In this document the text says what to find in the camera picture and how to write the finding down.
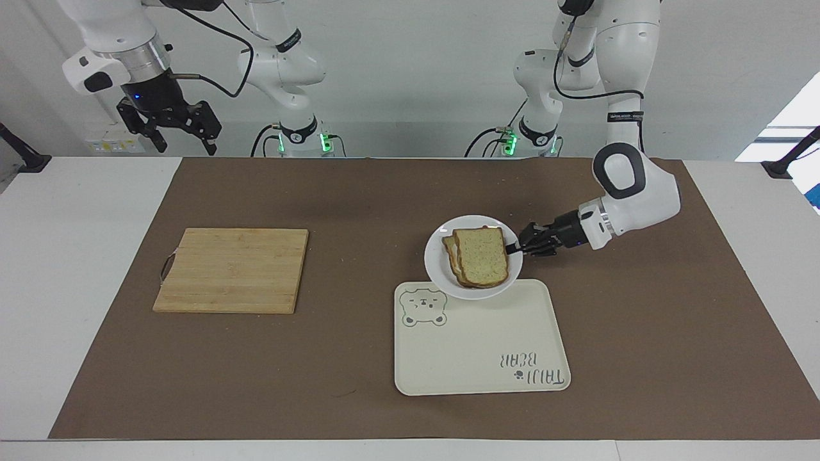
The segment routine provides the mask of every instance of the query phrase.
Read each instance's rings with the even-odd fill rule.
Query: white wall
[[[14,90],[44,98],[39,115],[56,115],[75,137],[89,123],[108,123],[119,91],[104,94],[100,104],[72,94],[62,79],[62,59],[82,44],[57,4],[7,1],[16,7],[0,15],[0,49],[30,78],[27,88]],[[228,2],[244,13],[240,0]],[[290,0],[288,6],[305,40],[326,56],[326,81],[308,89],[317,114],[356,155],[461,155],[477,131],[506,123],[522,101],[513,62],[525,49],[553,48],[557,13],[549,0]],[[816,9],[816,0],[665,2],[646,91],[649,155],[734,159],[820,70],[820,57],[810,51],[820,41]],[[226,86],[238,82],[240,44],[175,11],[152,9],[150,16],[175,46],[175,71],[200,72]],[[203,16],[239,30],[225,11]],[[3,93],[6,73],[3,66]],[[183,85],[190,102],[206,99],[223,122],[220,155],[245,155],[257,128],[276,119],[254,88],[228,99],[201,82]],[[603,101],[565,104],[566,155],[597,152],[605,112]],[[168,130],[166,137],[168,154],[202,152],[192,137]],[[73,144],[58,150],[86,154]]]

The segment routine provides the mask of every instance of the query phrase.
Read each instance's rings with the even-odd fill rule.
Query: plate with bread
[[[518,238],[492,217],[467,215],[439,226],[427,240],[424,266],[430,281],[460,299],[487,299],[518,278],[523,253],[507,255]]]

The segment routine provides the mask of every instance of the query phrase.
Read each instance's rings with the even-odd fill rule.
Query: white tray
[[[546,285],[466,301],[432,282],[394,293],[394,377],[405,395],[564,390],[569,364]]]

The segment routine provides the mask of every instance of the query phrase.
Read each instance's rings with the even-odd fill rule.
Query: round plate
[[[430,239],[427,240],[427,247],[424,249],[424,267],[430,280],[436,284],[443,292],[460,299],[487,299],[491,298],[513,284],[521,273],[521,266],[524,263],[524,254],[521,252],[509,254],[507,256],[508,277],[503,284],[493,288],[464,288],[458,284],[456,276],[450,269],[450,260],[447,250],[441,239],[453,234],[453,229],[476,229],[478,227],[500,227],[504,234],[504,244],[513,244],[518,241],[512,229],[503,222],[491,217],[481,215],[467,215],[451,219],[436,229]]]

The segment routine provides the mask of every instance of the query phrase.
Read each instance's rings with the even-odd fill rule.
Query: blue object
[[[814,205],[815,208],[820,209],[820,184],[815,185],[809,192],[806,193],[806,198]]]

